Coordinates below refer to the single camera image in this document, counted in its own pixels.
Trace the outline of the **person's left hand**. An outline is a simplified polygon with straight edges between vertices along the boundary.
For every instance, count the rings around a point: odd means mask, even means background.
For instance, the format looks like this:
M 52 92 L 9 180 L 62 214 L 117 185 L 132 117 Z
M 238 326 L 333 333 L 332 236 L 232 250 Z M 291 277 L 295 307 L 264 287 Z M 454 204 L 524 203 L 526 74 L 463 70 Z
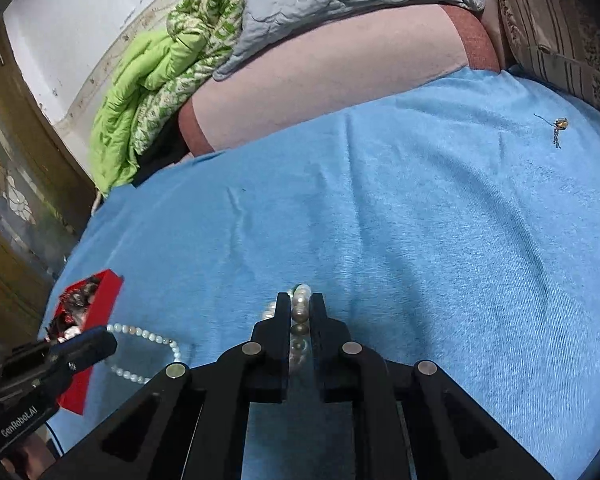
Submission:
M 38 435 L 31 434 L 17 446 L 15 456 L 18 466 L 8 458 L 2 458 L 1 463 L 13 479 L 36 480 L 57 462 L 55 455 Z

